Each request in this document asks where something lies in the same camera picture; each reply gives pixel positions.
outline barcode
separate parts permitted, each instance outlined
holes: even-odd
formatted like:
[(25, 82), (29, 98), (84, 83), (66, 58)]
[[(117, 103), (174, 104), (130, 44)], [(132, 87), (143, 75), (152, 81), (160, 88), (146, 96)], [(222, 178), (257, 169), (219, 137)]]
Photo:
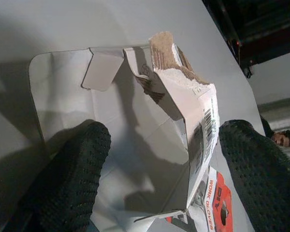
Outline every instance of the barcode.
[(212, 127), (212, 114), (211, 114), (211, 109), (208, 109), (205, 113), (205, 128), (206, 128), (206, 157), (210, 155), (211, 152), (211, 144), (213, 140), (213, 127)]

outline white table surface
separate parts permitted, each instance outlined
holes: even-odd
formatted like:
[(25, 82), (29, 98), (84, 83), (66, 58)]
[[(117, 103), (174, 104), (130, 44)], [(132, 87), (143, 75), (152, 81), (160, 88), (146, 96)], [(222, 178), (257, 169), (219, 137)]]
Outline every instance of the white table surface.
[[(201, 0), (0, 0), (0, 63), (29, 60), (48, 51), (144, 44), (164, 30), (172, 32), (195, 72), (215, 84), (221, 124), (245, 119), (264, 134), (253, 92)], [(13, 117), (0, 110), (0, 129), (8, 133), (0, 142), (12, 141), (4, 148), (0, 145), (0, 160), (39, 141), (36, 132), (35, 139), (24, 136)], [(26, 131), (36, 130), (31, 125)], [(211, 165), (232, 191), (234, 231), (253, 231), (219, 145)], [(21, 187), (26, 189), (31, 180), (25, 179), (28, 183)]]

